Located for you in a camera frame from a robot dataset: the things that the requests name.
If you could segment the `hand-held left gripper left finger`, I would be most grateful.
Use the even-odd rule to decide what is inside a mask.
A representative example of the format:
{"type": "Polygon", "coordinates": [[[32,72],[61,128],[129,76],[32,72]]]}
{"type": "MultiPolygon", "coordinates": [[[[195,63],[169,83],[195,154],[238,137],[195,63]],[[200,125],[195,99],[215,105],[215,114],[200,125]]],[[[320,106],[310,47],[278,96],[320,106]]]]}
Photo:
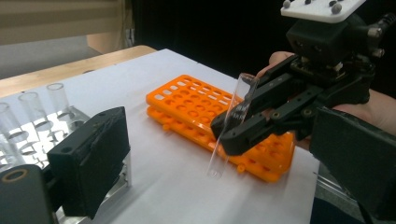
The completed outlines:
{"type": "Polygon", "coordinates": [[[93,218],[117,182],[129,152],[122,106],[95,115],[54,147],[47,157],[63,185],[64,213],[93,218]]]}

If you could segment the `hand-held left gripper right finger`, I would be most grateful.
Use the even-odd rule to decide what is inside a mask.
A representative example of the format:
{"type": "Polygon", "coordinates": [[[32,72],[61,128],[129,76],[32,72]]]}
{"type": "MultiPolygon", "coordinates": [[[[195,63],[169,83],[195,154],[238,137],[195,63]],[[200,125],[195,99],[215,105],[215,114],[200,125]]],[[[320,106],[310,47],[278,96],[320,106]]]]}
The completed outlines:
{"type": "Polygon", "coordinates": [[[373,217],[396,221],[396,136],[323,107],[310,152],[373,217]]]}

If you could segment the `clear glass test tube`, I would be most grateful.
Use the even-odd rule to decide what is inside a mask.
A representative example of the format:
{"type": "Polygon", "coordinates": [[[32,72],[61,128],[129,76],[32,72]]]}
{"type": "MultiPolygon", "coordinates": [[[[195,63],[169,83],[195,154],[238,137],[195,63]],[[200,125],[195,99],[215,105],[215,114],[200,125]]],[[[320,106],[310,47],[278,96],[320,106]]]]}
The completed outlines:
{"type": "Polygon", "coordinates": [[[72,119],[73,112],[70,110],[68,98],[63,83],[52,83],[46,87],[49,98],[56,112],[57,118],[62,120],[72,119]]]}
{"type": "Polygon", "coordinates": [[[47,118],[47,113],[36,92],[25,92],[18,99],[37,131],[44,132],[50,129],[50,121],[47,118]]]}
{"type": "Polygon", "coordinates": [[[17,150],[19,132],[17,121],[10,106],[0,103],[0,168],[6,169],[21,164],[21,155],[17,150]]]}
{"type": "Polygon", "coordinates": [[[212,131],[219,131],[219,135],[207,168],[206,174],[208,176],[216,179],[222,177],[229,156],[224,151],[220,138],[244,122],[258,83],[259,79],[257,77],[241,73],[237,79],[227,111],[214,119],[212,131]]]}

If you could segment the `silver metal test tube rack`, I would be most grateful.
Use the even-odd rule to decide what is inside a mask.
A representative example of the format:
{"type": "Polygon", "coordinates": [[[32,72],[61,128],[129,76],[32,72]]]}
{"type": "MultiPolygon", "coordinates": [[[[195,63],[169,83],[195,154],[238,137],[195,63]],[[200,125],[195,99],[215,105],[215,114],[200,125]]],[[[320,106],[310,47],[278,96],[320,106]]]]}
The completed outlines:
{"type": "Polygon", "coordinates": [[[13,114],[19,129],[16,137],[21,164],[0,168],[0,224],[92,224],[130,187],[129,152],[117,182],[93,218],[70,217],[64,213],[63,185],[52,173],[47,154],[92,118],[73,106],[70,110],[74,114],[72,119],[58,119],[56,112],[47,115],[50,129],[44,132],[37,131],[32,122],[20,123],[13,114]]]}

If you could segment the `orange plastic test tube rack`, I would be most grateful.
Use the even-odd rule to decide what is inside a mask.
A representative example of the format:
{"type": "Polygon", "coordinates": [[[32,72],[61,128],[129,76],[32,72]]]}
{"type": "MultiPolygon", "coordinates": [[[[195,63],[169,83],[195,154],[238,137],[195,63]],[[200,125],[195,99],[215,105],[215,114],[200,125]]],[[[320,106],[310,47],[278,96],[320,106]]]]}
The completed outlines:
{"type": "MultiPolygon", "coordinates": [[[[216,138],[210,129],[215,116],[227,111],[232,95],[199,79],[182,75],[146,96],[147,114],[166,131],[178,133],[210,151],[216,138]]],[[[229,162],[240,174],[249,172],[266,182],[276,182],[291,167],[293,134],[272,134],[229,162]]]]}

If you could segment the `black curtain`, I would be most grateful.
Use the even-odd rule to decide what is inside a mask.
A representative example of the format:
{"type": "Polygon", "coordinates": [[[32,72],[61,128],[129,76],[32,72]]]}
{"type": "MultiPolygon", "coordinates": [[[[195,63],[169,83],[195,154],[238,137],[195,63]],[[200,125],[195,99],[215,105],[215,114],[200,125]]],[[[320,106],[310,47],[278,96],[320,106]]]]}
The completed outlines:
{"type": "Polygon", "coordinates": [[[283,16],[284,0],[130,0],[138,45],[170,49],[228,76],[258,73],[273,52],[291,51],[298,23],[309,37],[327,22],[283,16]]]}

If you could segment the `white table board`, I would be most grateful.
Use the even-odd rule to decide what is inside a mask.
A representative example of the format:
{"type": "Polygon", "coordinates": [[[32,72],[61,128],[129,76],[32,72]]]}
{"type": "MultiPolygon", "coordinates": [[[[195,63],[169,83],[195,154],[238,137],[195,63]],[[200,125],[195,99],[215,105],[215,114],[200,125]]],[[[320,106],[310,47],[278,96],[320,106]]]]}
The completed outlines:
{"type": "MultiPolygon", "coordinates": [[[[183,74],[225,91],[235,81],[169,49],[57,82],[71,105],[89,116],[111,107],[126,109],[131,142],[132,186],[96,222],[108,224],[308,224],[319,163],[296,149],[290,171],[275,184],[229,167],[222,178],[207,176],[207,150],[166,133],[146,114],[146,96],[183,74]]],[[[46,85],[32,88],[53,108],[46,85]]],[[[16,96],[2,97],[26,119],[16,96]]]]}

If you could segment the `wooden table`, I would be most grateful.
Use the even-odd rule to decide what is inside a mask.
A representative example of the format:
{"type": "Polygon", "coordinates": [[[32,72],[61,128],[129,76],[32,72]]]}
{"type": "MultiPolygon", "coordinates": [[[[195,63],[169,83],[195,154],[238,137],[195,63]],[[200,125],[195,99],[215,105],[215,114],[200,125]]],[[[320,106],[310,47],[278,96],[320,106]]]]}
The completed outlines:
{"type": "Polygon", "coordinates": [[[156,49],[140,45],[15,77],[0,79],[0,98],[123,63],[153,52],[156,52],[156,49]]]}

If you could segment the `beige wooden furniture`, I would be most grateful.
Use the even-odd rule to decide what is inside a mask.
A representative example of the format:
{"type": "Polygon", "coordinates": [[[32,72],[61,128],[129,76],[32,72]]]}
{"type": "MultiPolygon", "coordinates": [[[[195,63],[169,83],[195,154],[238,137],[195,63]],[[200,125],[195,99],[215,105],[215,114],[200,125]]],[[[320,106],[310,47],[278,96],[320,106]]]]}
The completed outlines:
{"type": "Polygon", "coordinates": [[[85,36],[102,54],[127,47],[131,0],[0,0],[0,45],[85,36]]]}

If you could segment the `aluminium floor rail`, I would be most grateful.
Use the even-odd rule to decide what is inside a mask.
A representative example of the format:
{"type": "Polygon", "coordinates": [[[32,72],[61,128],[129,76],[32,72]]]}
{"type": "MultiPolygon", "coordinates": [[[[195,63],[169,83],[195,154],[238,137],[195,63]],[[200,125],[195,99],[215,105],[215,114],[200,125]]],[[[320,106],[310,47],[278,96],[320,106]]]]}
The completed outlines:
{"type": "Polygon", "coordinates": [[[348,215],[363,221],[358,203],[339,185],[322,163],[319,165],[315,196],[336,206],[348,215]]]}

